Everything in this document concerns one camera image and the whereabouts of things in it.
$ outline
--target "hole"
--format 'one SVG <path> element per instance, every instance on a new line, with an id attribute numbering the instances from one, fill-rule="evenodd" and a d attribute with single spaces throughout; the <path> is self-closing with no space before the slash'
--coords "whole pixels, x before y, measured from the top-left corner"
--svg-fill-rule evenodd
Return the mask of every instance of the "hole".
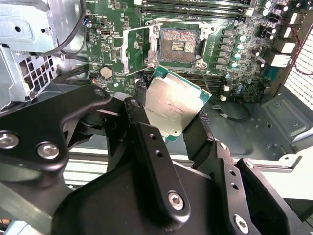
<path id="1" fill-rule="evenodd" d="M 161 153 L 161 151 L 160 150 L 157 150 L 156 151 L 156 155 L 158 156 L 158 157 L 163 157 L 163 153 Z"/>
<path id="2" fill-rule="evenodd" d="M 39 80 L 40 86 L 41 86 L 41 87 L 44 87 L 44 86 L 45 86 L 45 83 L 44 83 L 43 77 L 40 76 L 40 77 L 38 78 L 38 80 Z"/>
<path id="3" fill-rule="evenodd" d="M 232 174 L 233 176 L 236 176 L 236 173 L 233 172 L 232 170 L 229 170 L 230 174 Z"/>
<path id="4" fill-rule="evenodd" d="M 37 76 L 40 76 L 40 75 L 41 75 L 40 69 L 36 69 L 36 74 L 37 74 Z"/>
<path id="5" fill-rule="evenodd" d="M 34 85 L 35 85 L 34 91 L 38 92 L 40 90 L 40 86 L 39 86 L 38 80 L 34 81 Z"/>
<path id="6" fill-rule="evenodd" d="M 236 190 L 238 190 L 239 188 L 238 188 L 238 186 L 237 185 L 235 185 L 234 183 L 231 183 L 231 185 L 233 186 L 233 188 L 234 189 L 236 189 Z"/>
<path id="7" fill-rule="evenodd" d="M 140 106 L 140 104 L 138 103 L 138 101 L 135 100 L 135 99 L 132 99 L 132 100 L 131 100 L 131 103 L 132 103 L 134 106 L 137 106 L 137 107 Z"/>
<path id="8" fill-rule="evenodd" d="M 154 134 L 150 134 L 149 136 L 150 136 L 150 138 L 153 139 L 153 140 L 156 140 L 156 139 L 157 139 L 157 137 L 156 137 Z"/>
<path id="9" fill-rule="evenodd" d="M 28 84 L 30 90 L 34 88 L 34 84 L 33 84 L 33 82 L 31 81 L 30 76 L 26 77 L 26 78 L 24 79 L 24 81 Z"/>
<path id="10" fill-rule="evenodd" d="M 45 73 L 43 74 L 43 76 L 44 76 L 44 81 L 45 81 L 45 84 L 47 84 L 47 83 L 49 82 L 49 79 L 48 79 L 47 73 L 45 72 Z"/>
<path id="11" fill-rule="evenodd" d="M 52 79 L 53 79 L 53 76 L 52 76 L 51 71 L 49 71 L 49 78 L 50 78 L 50 80 L 52 80 Z"/>
<path id="12" fill-rule="evenodd" d="M 20 69 L 22 71 L 23 77 L 27 76 L 29 74 L 29 69 L 26 65 L 26 62 L 23 60 L 19 63 L 19 65 L 20 65 Z"/>
<path id="13" fill-rule="evenodd" d="M 33 63 L 29 63 L 28 64 L 28 67 L 29 67 L 29 71 L 33 71 L 34 70 L 34 65 L 33 65 Z"/>

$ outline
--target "electrolytic capacitor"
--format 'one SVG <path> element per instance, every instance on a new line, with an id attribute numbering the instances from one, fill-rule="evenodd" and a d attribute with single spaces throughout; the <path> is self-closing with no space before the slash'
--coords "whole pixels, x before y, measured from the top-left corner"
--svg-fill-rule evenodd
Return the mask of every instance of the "electrolytic capacitor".
<path id="1" fill-rule="evenodd" d="M 263 67 L 265 66 L 265 64 L 264 64 L 262 61 L 260 61 L 260 60 L 257 61 L 257 64 L 258 64 L 261 68 L 263 68 Z"/>
<path id="2" fill-rule="evenodd" d="M 272 27 L 269 27 L 269 28 L 268 28 L 268 32 L 270 32 L 270 33 L 276 33 L 276 29 L 275 29 L 275 28 L 272 28 Z"/>
<path id="3" fill-rule="evenodd" d="M 263 4 L 263 6 L 264 6 L 265 8 L 270 8 L 270 7 L 272 6 L 272 3 L 271 3 L 271 1 L 265 1 L 264 4 Z"/>
<path id="4" fill-rule="evenodd" d="M 237 45 L 236 45 L 236 48 L 237 48 L 238 50 L 242 50 L 242 49 L 244 49 L 244 45 L 243 45 L 243 44 L 237 44 Z"/>
<path id="5" fill-rule="evenodd" d="M 257 50 L 252 50 L 252 54 L 254 56 L 259 56 L 260 55 L 259 51 L 257 51 Z"/>
<path id="6" fill-rule="evenodd" d="M 274 13 L 270 13 L 269 17 L 268 17 L 268 21 L 272 22 L 272 23 L 276 23 L 278 22 L 280 19 L 280 15 L 274 14 Z"/>
<path id="7" fill-rule="evenodd" d="M 275 5 L 275 9 L 281 10 L 281 11 L 284 11 L 284 12 L 288 11 L 288 7 L 285 6 L 285 5 L 281 5 L 281 4 Z"/>
<path id="8" fill-rule="evenodd" d="M 231 66 L 232 68 L 236 68 L 236 67 L 237 67 L 237 62 L 236 62 L 236 61 L 230 62 L 230 66 Z"/>
<path id="9" fill-rule="evenodd" d="M 273 39 L 274 39 L 274 35 L 272 35 L 272 34 L 270 34 L 270 33 L 267 33 L 265 36 L 266 36 L 268 39 L 270 39 L 270 40 L 273 40 Z"/>

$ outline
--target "green circuit board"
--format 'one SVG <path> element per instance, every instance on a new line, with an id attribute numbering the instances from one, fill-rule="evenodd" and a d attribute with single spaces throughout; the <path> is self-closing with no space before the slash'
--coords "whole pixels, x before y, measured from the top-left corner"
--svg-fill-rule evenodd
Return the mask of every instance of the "green circuit board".
<path id="1" fill-rule="evenodd" d="M 214 96 L 246 102 L 259 102 L 280 69 L 263 59 L 275 40 L 284 38 L 285 25 L 279 19 L 272 22 L 271 17 L 287 14 L 277 6 L 293 4 L 272 0 L 264 16 L 267 1 L 259 0 L 86 2 L 88 21 L 92 24 L 87 49 L 94 83 L 109 92 L 130 93 L 136 79 L 149 79 L 153 74 L 154 56 L 157 65 L 210 90 Z M 299 16 L 295 25 L 301 24 L 305 14 Z M 161 25 L 154 32 L 151 27 L 156 22 Z M 276 32 L 271 33 L 274 38 L 268 35 L 270 28 L 275 28 Z M 155 49 L 151 57 L 152 43 Z"/>

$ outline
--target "capacitor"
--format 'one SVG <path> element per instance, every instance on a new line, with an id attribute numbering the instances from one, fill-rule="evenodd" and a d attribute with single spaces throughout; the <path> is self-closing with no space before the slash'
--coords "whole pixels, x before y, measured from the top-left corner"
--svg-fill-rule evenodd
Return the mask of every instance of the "capacitor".
<path id="1" fill-rule="evenodd" d="M 269 27 L 269 28 L 268 28 L 268 32 L 270 32 L 270 33 L 276 33 L 276 29 L 275 29 L 275 28 L 272 28 L 272 27 Z"/>
<path id="2" fill-rule="evenodd" d="M 270 39 L 270 40 L 273 40 L 273 39 L 274 39 L 274 35 L 272 35 L 272 34 L 270 34 L 270 33 L 267 33 L 265 36 L 266 36 L 268 39 Z"/>
<path id="3" fill-rule="evenodd" d="M 257 64 L 258 64 L 261 68 L 263 68 L 263 67 L 265 66 L 265 64 L 264 64 L 262 61 L 260 61 L 260 60 L 257 61 Z"/>
<path id="4" fill-rule="evenodd" d="M 270 7 L 272 6 L 272 3 L 271 3 L 271 1 L 265 1 L 264 4 L 263 4 L 263 6 L 264 6 L 265 8 L 270 8 Z"/>
<path id="5" fill-rule="evenodd" d="M 281 10 L 281 11 L 284 11 L 284 12 L 288 11 L 288 7 L 285 6 L 285 5 L 281 5 L 281 4 L 275 5 L 275 9 Z"/>
<path id="6" fill-rule="evenodd" d="M 233 54 L 235 60 L 239 60 L 240 59 L 240 54 L 239 53 L 234 53 Z"/>
<path id="7" fill-rule="evenodd" d="M 237 62 L 236 62 L 236 61 L 230 62 L 230 66 L 231 66 L 232 68 L 236 68 L 236 67 L 237 67 Z"/>
<path id="8" fill-rule="evenodd" d="M 238 84 L 237 84 L 237 88 L 238 88 L 239 90 L 241 90 L 241 89 L 243 88 L 243 85 L 242 85 L 241 83 L 238 83 Z"/>
<path id="9" fill-rule="evenodd" d="M 262 16 L 267 16 L 269 14 L 269 10 L 268 9 L 263 9 L 261 11 Z"/>
<path id="10" fill-rule="evenodd" d="M 257 50 L 252 50 L 252 54 L 253 54 L 254 56 L 259 56 L 259 55 L 260 55 L 260 52 L 257 51 Z"/>
<path id="11" fill-rule="evenodd" d="M 238 39 L 240 42 L 244 42 L 246 40 L 246 36 L 245 35 L 239 35 Z"/>
<path id="12" fill-rule="evenodd" d="M 269 14 L 269 18 L 268 18 L 269 22 L 276 23 L 276 22 L 279 21 L 279 19 L 280 19 L 280 15 L 277 15 L 277 14 L 274 14 L 274 13 L 270 13 Z"/>
<path id="13" fill-rule="evenodd" d="M 242 50 L 242 49 L 244 49 L 244 45 L 243 45 L 243 44 L 237 44 L 237 45 L 236 45 L 236 48 L 237 48 L 238 50 Z"/>

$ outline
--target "metal sheet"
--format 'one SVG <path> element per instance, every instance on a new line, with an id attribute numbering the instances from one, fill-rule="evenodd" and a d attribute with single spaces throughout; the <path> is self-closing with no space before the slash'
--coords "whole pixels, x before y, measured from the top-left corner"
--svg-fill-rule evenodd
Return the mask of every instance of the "metal sheet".
<path id="1" fill-rule="evenodd" d="M 40 0 L 0 2 L 0 43 L 11 50 L 47 52 L 57 47 L 52 14 Z"/>

